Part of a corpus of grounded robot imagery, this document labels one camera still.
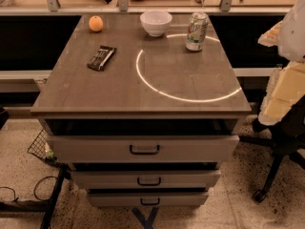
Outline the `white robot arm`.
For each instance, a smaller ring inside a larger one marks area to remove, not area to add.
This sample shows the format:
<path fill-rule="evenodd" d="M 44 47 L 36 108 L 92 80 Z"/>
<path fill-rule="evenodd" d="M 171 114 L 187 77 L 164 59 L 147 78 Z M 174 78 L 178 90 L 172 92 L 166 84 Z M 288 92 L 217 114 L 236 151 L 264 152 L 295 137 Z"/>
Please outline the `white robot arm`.
<path fill-rule="evenodd" d="M 272 72 L 258 114 L 261 124 L 272 126 L 305 94 L 305 0 L 298 0 L 258 43 L 277 46 L 278 54 L 288 60 L 285 67 Z"/>

